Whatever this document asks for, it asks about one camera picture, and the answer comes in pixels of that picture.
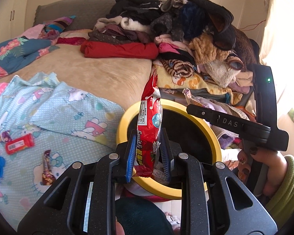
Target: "sleeve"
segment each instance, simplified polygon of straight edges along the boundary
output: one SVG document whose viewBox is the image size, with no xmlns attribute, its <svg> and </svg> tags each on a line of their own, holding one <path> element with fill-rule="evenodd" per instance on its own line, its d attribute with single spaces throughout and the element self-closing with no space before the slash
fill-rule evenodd
<svg viewBox="0 0 294 235">
<path fill-rule="evenodd" d="M 294 211 L 294 157 L 286 155 L 288 170 L 282 185 L 266 205 L 267 211 L 281 228 Z"/>
</svg>

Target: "white curtain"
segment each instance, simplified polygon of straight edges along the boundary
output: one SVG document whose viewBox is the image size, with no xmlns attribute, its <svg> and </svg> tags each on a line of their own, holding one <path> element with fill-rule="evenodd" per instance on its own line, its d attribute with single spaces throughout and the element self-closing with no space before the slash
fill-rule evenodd
<svg viewBox="0 0 294 235">
<path fill-rule="evenodd" d="M 272 69 L 279 118 L 294 107 L 294 0 L 270 0 L 259 58 Z"/>
</svg>

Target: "headboard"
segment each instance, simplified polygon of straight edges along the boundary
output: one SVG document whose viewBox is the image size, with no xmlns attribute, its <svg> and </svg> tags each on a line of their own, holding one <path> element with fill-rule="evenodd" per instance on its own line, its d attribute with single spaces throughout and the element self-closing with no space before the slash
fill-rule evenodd
<svg viewBox="0 0 294 235">
<path fill-rule="evenodd" d="M 61 0 L 38 6 L 33 26 L 43 21 L 75 15 L 73 23 L 65 31 L 93 29 L 97 19 L 106 17 L 114 4 L 115 0 Z"/>
</svg>

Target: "triangular cutout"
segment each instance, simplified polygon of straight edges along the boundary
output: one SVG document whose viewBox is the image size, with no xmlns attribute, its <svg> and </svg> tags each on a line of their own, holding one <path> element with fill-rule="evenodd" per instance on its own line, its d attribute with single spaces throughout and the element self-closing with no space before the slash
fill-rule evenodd
<svg viewBox="0 0 294 235">
<path fill-rule="evenodd" d="M 44 201 L 46 207 L 61 210 L 71 178 L 65 177 Z"/>
<path fill-rule="evenodd" d="M 238 184 L 232 178 L 227 178 L 226 182 L 228 184 L 234 208 L 236 210 L 249 208 L 253 205 L 251 199 L 244 193 L 244 191 L 238 186 Z"/>
</svg>

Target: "metal screw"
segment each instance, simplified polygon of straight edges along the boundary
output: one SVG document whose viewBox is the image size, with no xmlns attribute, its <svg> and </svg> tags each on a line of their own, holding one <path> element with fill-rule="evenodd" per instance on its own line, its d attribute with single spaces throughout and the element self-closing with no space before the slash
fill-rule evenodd
<svg viewBox="0 0 294 235">
<path fill-rule="evenodd" d="M 224 169 L 225 165 L 224 165 L 224 163 L 222 163 L 222 162 L 217 162 L 217 163 L 216 163 L 216 167 L 217 167 L 218 169 Z"/>
<path fill-rule="evenodd" d="M 80 162 L 76 162 L 76 163 L 73 163 L 73 169 L 79 169 L 80 167 L 82 167 L 82 164 Z"/>
<path fill-rule="evenodd" d="M 181 159 L 187 159 L 188 158 L 188 154 L 186 154 L 186 153 L 179 153 L 179 158 L 181 158 Z"/>
<path fill-rule="evenodd" d="M 119 155 L 118 155 L 117 153 L 112 153 L 112 154 L 109 155 L 109 158 L 110 158 L 111 160 L 115 160 L 115 159 L 117 159 L 118 157 L 119 157 Z"/>
</svg>

